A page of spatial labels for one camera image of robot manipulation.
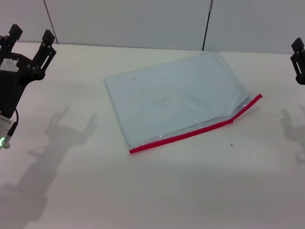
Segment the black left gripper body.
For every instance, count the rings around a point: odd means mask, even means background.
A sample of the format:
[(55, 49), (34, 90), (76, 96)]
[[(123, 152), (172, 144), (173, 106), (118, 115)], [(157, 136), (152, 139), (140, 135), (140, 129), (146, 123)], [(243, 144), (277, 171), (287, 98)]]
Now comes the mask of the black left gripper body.
[(26, 86), (44, 78), (45, 68), (42, 68), (42, 64), (45, 61), (45, 54), (37, 53), (31, 60), (22, 54), (12, 52), (5, 58), (16, 60), (18, 67), (16, 72), (0, 72), (0, 111), (2, 116), (11, 118)]

